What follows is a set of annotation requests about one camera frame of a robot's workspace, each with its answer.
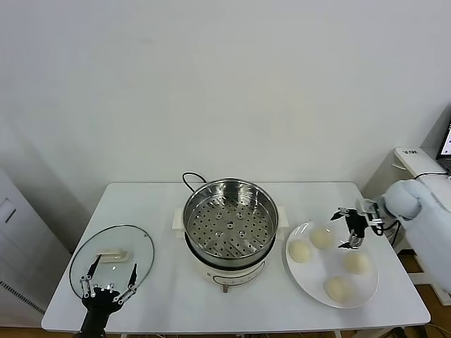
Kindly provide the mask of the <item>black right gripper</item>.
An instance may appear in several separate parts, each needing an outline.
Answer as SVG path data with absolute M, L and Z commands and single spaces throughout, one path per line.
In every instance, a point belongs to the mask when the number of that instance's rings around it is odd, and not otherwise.
M 368 227 L 366 218 L 358 214 L 356 209 L 340 207 L 331 217 L 331 221 L 345 217 L 348 230 L 350 232 L 349 238 L 338 247 L 343 249 L 358 249 L 365 237 L 365 229 Z

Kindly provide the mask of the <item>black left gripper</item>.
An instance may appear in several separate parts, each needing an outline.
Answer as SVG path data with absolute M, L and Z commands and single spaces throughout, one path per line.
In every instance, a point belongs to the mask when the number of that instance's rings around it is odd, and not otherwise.
M 82 304 L 89 312 L 100 311 L 102 313 L 112 314 L 119 311 L 123 307 L 123 304 L 137 292 L 137 287 L 135 286 L 137 279 L 137 263 L 133 266 L 126 290 L 119 293 L 113 289 L 94 287 L 92 284 L 92 278 L 94 277 L 100 259 L 101 256 L 98 255 L 88 268 L 87 272 L 80 277 Z

